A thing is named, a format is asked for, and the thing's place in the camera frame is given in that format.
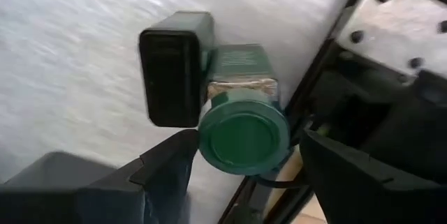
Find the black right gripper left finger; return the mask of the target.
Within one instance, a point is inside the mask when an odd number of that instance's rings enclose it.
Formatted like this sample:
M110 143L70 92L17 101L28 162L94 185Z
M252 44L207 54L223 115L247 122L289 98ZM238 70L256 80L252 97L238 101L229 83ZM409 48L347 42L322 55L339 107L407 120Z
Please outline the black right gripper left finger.
M119 168L50 152L1 185L1 222L178 223L197 150L186 129Z

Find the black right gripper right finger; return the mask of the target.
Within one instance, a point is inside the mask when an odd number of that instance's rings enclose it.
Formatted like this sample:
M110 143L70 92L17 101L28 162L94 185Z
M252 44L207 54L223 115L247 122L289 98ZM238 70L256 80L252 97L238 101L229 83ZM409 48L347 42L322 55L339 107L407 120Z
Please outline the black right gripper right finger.
M446 185L306 130L305 175L329 223L445 223Z

